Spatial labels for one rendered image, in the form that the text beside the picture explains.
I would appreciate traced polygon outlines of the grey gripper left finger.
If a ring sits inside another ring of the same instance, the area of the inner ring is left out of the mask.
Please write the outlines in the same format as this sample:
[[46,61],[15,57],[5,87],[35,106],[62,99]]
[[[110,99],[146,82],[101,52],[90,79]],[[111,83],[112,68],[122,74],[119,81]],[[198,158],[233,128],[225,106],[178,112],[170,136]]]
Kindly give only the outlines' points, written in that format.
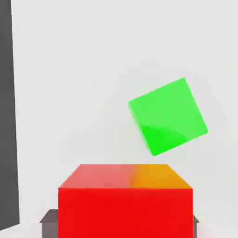
[[42,238],[58,238],[58,210],[50,209],[41,219]]

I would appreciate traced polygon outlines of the small green cube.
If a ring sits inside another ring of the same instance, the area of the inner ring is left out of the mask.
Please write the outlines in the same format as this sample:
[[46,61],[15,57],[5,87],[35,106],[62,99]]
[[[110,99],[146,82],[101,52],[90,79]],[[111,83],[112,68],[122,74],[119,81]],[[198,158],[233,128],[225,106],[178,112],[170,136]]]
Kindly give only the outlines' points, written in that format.
[[184,78],[130,100],[128,107],[152,156],[208,133]]

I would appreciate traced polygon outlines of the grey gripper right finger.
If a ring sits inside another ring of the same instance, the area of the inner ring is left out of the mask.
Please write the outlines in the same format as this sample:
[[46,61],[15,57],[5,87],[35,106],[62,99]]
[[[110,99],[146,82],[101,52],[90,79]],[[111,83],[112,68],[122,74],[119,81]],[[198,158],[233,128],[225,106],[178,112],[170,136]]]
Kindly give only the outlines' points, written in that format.
[[199,223],[199,220],[193,216],[193,238],[197,238],[197,224]]

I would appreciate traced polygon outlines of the small red cube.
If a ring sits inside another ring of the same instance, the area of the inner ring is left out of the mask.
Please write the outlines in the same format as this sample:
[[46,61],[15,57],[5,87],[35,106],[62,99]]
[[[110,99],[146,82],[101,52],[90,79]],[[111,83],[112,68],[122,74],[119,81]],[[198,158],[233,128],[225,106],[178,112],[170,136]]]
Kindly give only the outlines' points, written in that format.
[[58,238],[193,238],[193,189],[166,164],[80,165],[58,189]]

